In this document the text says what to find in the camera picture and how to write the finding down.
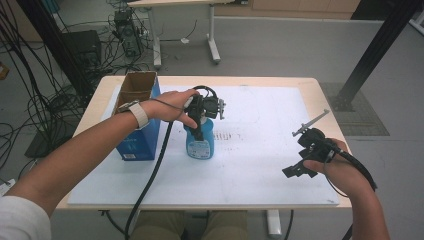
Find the white wristband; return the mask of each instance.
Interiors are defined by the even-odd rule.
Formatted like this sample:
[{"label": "white wristband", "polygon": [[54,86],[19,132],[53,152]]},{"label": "white wristband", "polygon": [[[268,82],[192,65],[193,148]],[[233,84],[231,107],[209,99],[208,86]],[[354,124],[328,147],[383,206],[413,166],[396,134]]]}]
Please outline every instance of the white wristband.
[{"label": "white wristband", "polygon": [[134,117],[137,119],[138,128],[144,128],[145,126],[147,126],[147,124],[149,124],[147,114],[140,106],[140,104],[134,104],[128,109],[134,114]]}]

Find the hand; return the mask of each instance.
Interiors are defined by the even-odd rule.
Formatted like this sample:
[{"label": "hand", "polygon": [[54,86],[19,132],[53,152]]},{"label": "hand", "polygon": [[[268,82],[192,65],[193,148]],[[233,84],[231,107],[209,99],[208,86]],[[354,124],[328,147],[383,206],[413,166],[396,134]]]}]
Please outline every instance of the hand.
[{"label": "hand", "polygon": [[[344,142],[331,139],[339,148],[347,152],[347,146]],[[346,159],[336,155],[330,163],[327,163],[324,170],[324,164],[318,161],[306,160],[303,162],[306,168],[326,174],[330,181],[348,197],[358,196],[364,191],[373,191],[367,179]]]},{"label": "hand", "polygon": [[184,92],[170,91],[156,97],[161,101],[145,101],[140,105],[149,118],[157,118],[163,121],[178,120],[191,128],[197,128],[196,122],[184,114],[184,104],[193,96],[199,94],[194,89],[188,89]]}]

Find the black pole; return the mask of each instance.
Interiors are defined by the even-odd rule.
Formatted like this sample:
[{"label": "black pole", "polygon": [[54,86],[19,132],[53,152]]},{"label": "black pole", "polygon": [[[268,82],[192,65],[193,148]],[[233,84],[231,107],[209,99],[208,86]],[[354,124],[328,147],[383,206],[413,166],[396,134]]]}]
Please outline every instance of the black pole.
[{"label": "black pole", "polygon": [[75,88],[76,93],[81,98],[81,104],[86,107],[94,93],[94,88],[63,41],[62,32],[44,7],[42,0],[16,1]]},{"label": "black pole", "polygon": [[398,1],[338,95],[330,97],[333,110],[353,111],[351,103],[355,95],[408,24],[421,2],[422,0]]}]

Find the pants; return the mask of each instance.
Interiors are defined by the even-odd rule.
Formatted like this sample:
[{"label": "pants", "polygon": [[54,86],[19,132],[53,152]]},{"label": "pants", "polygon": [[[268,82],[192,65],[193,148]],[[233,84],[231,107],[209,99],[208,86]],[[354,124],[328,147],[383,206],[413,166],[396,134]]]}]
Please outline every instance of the pants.
[{"label": "pants", "polygon": [[[183,211],[142,211],[131,240],[180,240],[185,228]],[[208,218],[202,240],[247,240],[246,211],[215,211]]]}]

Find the open box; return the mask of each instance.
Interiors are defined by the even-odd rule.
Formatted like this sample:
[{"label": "open box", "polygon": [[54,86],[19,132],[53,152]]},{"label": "open box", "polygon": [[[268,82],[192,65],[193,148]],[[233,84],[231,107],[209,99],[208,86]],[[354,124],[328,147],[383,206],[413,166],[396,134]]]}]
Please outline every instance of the open box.
[{"label": "open box", "polygon": [[[130,72],[125,76],[116,100],[113,114],[124,103],[134,100],[146,101],[160,95],[156,72]],[[117,147],[125,161],[154,160],[160,128],[159,119],[150,119],[149,124],[142,129],[136,129],[128,135]]]}]

